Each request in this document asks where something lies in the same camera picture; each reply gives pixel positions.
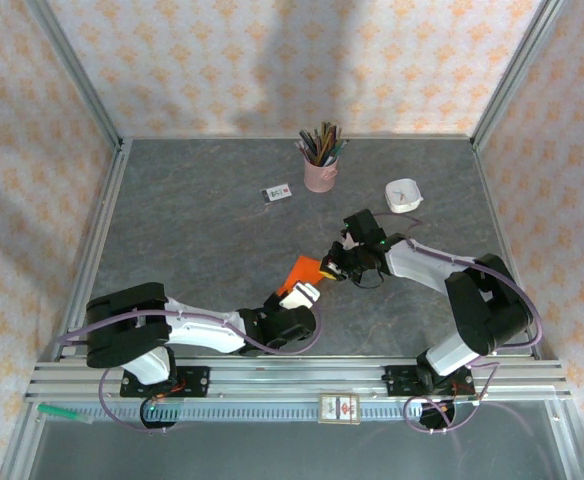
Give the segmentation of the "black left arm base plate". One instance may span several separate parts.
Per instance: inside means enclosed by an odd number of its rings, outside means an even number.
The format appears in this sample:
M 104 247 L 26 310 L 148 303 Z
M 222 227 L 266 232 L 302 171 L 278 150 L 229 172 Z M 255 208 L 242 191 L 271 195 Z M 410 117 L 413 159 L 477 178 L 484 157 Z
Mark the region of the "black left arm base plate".
M 130 372 L 124 371 L 119 395 L 122 398 L 205 398 L 209 387 L 211 369 L 205 366 L 177 366 L 168 379 L 145 385 Z

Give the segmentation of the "green marker pen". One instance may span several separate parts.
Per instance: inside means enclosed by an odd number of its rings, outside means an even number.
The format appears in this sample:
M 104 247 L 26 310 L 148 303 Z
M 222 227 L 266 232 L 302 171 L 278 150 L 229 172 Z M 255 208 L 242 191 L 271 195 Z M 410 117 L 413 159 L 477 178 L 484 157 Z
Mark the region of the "green marker pen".
M 75 422 L 80 422 L 87 425 L 92 425 L 94 418 L 90 415 L 80 413 L 77 411 L 69 410 L 62 407 L 57 407 L 48 404 L 39 404 L 37 406 L 37 411 L 41 414 L 50 415 L 53 417 L 62 418 L 65 420 L 71 420 Z

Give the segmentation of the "black white printed card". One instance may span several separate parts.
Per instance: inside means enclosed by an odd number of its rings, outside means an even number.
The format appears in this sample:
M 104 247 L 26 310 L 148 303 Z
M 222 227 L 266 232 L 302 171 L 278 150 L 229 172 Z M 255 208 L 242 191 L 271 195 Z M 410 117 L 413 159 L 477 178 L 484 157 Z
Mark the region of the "black white printed card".
M 265 188 L 261 191 L 261 196 L 265 203 L 272 203 L 292 196 L 288 183 Z

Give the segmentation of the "brown pencil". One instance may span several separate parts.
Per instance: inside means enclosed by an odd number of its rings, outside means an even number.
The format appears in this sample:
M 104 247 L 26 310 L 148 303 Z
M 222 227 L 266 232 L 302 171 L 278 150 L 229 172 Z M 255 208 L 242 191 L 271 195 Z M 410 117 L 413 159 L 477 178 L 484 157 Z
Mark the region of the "brown pencil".
M 322 123 L 321 150 L 319 155 L 319 164 L 322 165 L 327 158 L 327 150 L 331 146 L 332 124 L 329 121 Z

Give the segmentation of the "aluminium frame leg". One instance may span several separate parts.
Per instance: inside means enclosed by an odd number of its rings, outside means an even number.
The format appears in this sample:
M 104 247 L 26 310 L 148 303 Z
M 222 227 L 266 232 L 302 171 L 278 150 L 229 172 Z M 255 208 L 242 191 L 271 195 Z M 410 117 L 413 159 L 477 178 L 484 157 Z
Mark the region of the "aluminium frame leg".
M 25 402 L 0 469 L 0 480 L 28 480 L 40 444 L 46 416 L 39 402 Z
M 584 480 L 584 430 L 573 400 L 546 400 L 545 407 L 566 479 Z

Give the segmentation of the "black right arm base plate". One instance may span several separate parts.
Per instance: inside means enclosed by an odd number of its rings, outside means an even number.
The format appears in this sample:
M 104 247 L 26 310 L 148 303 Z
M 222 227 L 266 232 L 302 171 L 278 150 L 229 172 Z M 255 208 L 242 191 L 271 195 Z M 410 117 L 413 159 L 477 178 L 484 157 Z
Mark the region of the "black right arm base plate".
M 424 365 L 389 365 L 381 380 L 389 397 L 475 395 L 471 372 L 461 367 L 440 376 Z

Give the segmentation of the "wide aluminium base rail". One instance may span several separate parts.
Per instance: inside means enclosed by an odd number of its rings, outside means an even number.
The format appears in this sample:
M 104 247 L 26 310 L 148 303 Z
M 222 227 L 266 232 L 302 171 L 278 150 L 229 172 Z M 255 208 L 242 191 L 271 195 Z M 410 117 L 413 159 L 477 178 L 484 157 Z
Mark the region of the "wide aluminium base rail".
M 497 356 L 500 364 L 472 372 L 475 388 L 487 387 L 487 401 L 567 399 L 567 375 L 557 360 Z M 387 366 L 412 366 L 411 358 L 339 356 L 208 356 L 179 358 L 179 366 L 210 369 L 208 398 L 212 401 L 312 400 L 321 393 L 355 393 L 365 400 L 383 401 L 381 380 Z M 36 364 L 25 397 L 30 401 L 94 401 L 102 372 L 80 357 Z

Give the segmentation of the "teal green pen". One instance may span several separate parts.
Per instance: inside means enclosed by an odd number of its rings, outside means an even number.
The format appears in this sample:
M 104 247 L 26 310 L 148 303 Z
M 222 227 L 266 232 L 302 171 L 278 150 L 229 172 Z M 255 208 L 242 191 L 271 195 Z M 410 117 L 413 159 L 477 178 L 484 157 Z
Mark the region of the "teal green pen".
M 334 162 L 336 162 L 336 160 L 338 159 L 339 154 L 341 153 L 341 151 L 343 150 L 343 148 L 348 145 L 348 143 L 350 142 L 350 140 L 344 140 L 344 142 L 337 147 L 332 153 L 332 155 L 328 158 L 327 163 L 325 164 L 325 166 L 328 165 L 332 165 Z

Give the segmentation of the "pink pen cup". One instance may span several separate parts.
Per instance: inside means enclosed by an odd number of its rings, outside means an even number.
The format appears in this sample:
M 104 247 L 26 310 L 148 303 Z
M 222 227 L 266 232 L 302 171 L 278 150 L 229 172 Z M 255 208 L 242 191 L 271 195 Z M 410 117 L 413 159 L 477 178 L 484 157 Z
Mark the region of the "pink pen cup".
M 315 166 L 304 161 L 304 185 L 314 193 L 325 193 L 331 190 L 338 174 L 338 157 L 329 157 L 326 166 Z

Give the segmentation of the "dark grey pen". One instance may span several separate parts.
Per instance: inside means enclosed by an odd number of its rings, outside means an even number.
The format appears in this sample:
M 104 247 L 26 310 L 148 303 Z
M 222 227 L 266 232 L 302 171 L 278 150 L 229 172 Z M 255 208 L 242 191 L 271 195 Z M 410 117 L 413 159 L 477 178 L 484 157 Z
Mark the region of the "dark grey pen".
M 317 158 L 317 147 L 316 147 L 314 140 L 312 139 L 310 134 L 306 130 L 303 130 L 303 129 L 301 129 L 299 131 L 299 136 L 300 136 L 302 142 L 304 143 L 304 149 L 307 152 L 307 156 L 308 156 L 309 161 L 311 163 L 315 163 L 316 158 Z

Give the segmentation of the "label tag on rail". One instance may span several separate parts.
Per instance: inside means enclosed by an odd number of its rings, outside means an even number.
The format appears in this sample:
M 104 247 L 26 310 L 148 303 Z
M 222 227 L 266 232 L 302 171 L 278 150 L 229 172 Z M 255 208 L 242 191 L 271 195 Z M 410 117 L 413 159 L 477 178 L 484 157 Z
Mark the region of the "label tag on rail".
M 319 396 L 319 423 L 359 425 L 361 417 L 361 405 L 358 395 L 351 393 L 323 393 Z

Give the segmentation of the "orange paper sheet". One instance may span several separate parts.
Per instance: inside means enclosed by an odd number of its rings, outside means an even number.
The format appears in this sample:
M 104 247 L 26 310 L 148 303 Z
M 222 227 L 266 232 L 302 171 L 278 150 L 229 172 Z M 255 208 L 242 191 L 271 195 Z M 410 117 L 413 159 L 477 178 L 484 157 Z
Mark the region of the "orange paper sheet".
M 321 262 L 319 260 L 304 255 L 299 256 L 283 285 L 276 291 L 276 294 L 282 297 L 291 291 L 298 282 L 316 286 L 323 279 L 320 267 Z

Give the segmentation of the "aluminium frame post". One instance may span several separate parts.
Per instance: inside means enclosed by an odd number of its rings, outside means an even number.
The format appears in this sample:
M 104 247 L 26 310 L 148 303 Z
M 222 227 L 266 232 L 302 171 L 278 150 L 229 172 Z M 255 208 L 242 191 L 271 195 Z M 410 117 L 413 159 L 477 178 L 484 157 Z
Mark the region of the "aluminium frame post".
M 48 38 L 53 50 L 70 76 L 98 129 L 113 150 L 122 145 L 113 120 L 106 111 L 97 90 L 83 67 L 78 54 L 59 22 L 48 0 L 24 0 L 35 20 Z
M 489 141 L 490 135 L 544 45 L 565 3 L 566 0 L 541 0 L 470 137 L 475 152 L 480 152 Z

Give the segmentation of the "aluminium table side rail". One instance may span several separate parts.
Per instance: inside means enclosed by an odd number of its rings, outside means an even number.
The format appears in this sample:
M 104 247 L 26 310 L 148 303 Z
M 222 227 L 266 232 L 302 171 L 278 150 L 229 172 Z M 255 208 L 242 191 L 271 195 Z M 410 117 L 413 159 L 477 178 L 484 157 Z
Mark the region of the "aluminium table side rail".
M 524 288 L 524 282 L 520 279 L 519 272 L 517 271 L 516 261 L 514 260 L 513 257 L 511 242 L 508 239 L 508 236 L 505 231 L 505 223 L 498 211 L 497 198 L 494 194 L 494 189 L 492 187 L 491 181 L 488 178 L 487 168 L 484 166 L 483 161 L 481 160 L 479 148 L 474 144 L 473 140 L 470 140 L 470 146 L 472 149 L 474 162 L 485 191 L 491 217 L 495 226 L 498 243 L 503 254 L 503 260 L 506 266 L 508 267 L 514 281 L 518 284 L 519 287 Z M 541 341 L 542 338 L 539 338 L 538 342 L 535 345 L 531 345 L 528 347 L 517 347 L 516 349 L 506 350 L 504 351 L 504 354 L 515 355 L 527 352 L 534 360 L 540 360 L 543 358 L 543 349 Z
M 114 151 L 92 216 L 71 297 L 58 330 L 59 335 L 83 325 L 85 308 L 90 300 L 132 144 L 131 137 L 123 138 Z

